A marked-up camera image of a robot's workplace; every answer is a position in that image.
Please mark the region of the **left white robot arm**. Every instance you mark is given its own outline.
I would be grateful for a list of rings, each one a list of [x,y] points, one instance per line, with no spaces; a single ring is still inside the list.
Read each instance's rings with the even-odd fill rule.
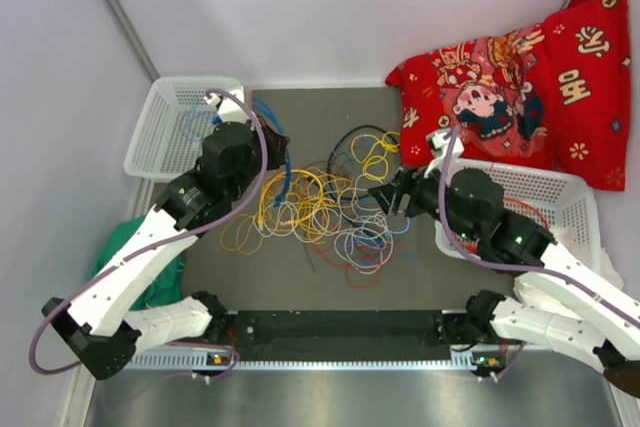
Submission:
[[[286,162],[289,139],[263,124],[222,122],[207,136],[190,170],[167,184],[130,239],[84,292],[42,308],[53,329],[97,380],[106,380],[147,350],[193,339],[216,343],[228,311],[217,296],[196,292],[160,307],[135,301],[169,264],[228,218],[253,181]]]

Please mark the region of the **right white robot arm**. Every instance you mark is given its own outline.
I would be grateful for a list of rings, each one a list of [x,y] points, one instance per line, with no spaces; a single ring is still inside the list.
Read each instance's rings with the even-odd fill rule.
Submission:
[[[405,216],[427,214],[439,221],[467,260],[523,280],[574,314],[566,317],[482,291],[466,306],[474,340],[537,344],[591,367],[622,392],[639,395],[638,300],[589,268],[548,229],[506,208],[503,188],[486,172],[466,168],[446,180],[439,170],[423,175],[401,169],[391,182],[368,192],[387,214],[406,199]],[[460,247],[462,240],[474,243],[476,251]]]

